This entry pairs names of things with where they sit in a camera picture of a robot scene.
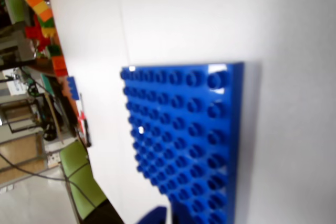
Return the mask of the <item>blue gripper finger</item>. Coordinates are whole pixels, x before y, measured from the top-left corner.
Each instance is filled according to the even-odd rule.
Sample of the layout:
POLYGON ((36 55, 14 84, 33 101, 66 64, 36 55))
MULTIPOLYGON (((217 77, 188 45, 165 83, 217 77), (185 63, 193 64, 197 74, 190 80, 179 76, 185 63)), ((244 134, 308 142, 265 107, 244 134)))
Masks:
POLYGON ((158 206, 144 215, 137 224, 165 224, 167 208, 158 206))

